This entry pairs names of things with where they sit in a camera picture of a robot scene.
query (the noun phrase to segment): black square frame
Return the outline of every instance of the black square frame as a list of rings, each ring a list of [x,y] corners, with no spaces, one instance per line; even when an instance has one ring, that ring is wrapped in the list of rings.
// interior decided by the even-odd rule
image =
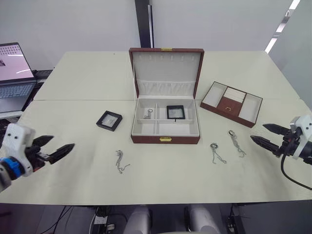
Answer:
[[[171,109],[182,109],[183,117],[170,118],[169,117],[169,110],[171,110]],[[180,106],[167,106],[167,119],[185,119],[184,106],[182,106],[182,105],[180,105]]]
[[[105,118],[107,115],[117,117],[117,120],[116,120],[116,122],[113,124],[112,127],[106,126],[106,125],[102,124],[102,121],[104,120],[104,118]],[[113,131],[115,131],[116,127],[119,125],[119,123],[121,122],[121,120],[122,120],[122,116],[121,116],[121,115],[116,114],[116,113],[114,113],[114,112],[105,111],[105,113],[102,115],[102,117],[97,121],[97,126],[100,127],[100,128],[105,128],[105,129],[110,130],[110,131],[113,132]]]

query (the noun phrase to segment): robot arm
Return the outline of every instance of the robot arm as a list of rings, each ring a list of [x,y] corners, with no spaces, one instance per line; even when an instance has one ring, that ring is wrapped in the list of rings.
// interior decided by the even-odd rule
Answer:
[[[312,136],[312,117],[309,115],[295,117],[290,123],[290,129],[284,128],[277,124],[263,124],[270,132],[283,135],[281,147],[271,143],[269,140],[261,136],[251,136],[252,140],[261,147],[271,151],[278,158],[283,155],[281,160],[281,171],[283,175],[290,181],[312,190],[311,187],[303,185],[290,178],[284,171],[284,161],[286,156],[292,155],[294,159],[299,157],[307,164],[312,165],[312,142],[309,141]]]
[[[5,157],[0,158],[0,192],[20,176],[29,176],[45,165],[53,164],[65,157],[75,144],[67,144],[51,155],[40,152],[53,136],[34,139],[35,130],[18,124],[9,124],[2,143]]]

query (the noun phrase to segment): gold latch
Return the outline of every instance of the gold latch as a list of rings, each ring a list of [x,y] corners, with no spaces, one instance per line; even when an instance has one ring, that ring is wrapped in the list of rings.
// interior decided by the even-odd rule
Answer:
[[[169,137],[169,136],[161,136],[161,137],[159,138],[159,140],[160,140],[160,141],[171,141],[172,138]]]
[[[161,48],[161,51],[172,51],[172,48],[165,48],[165,47],[163,47],[163,48]]]

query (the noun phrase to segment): blue component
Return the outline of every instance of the blue component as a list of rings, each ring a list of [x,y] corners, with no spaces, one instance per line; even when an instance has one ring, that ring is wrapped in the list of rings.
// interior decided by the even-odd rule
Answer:
[[[2,157],[2,158],[0,158],[0,160],[6,162],[6,164],[9,165],[9,167],[15,173],[16,178],[21,176],[20,163],[19,162],[13,162],[11,159],[6,158],[6,157]]]

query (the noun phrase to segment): laptop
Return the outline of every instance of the laptop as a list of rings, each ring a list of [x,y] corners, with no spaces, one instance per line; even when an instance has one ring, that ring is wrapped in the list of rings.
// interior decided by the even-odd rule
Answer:
[[[35,84],[20,45],[0,44],[0,113],[20,111]]]

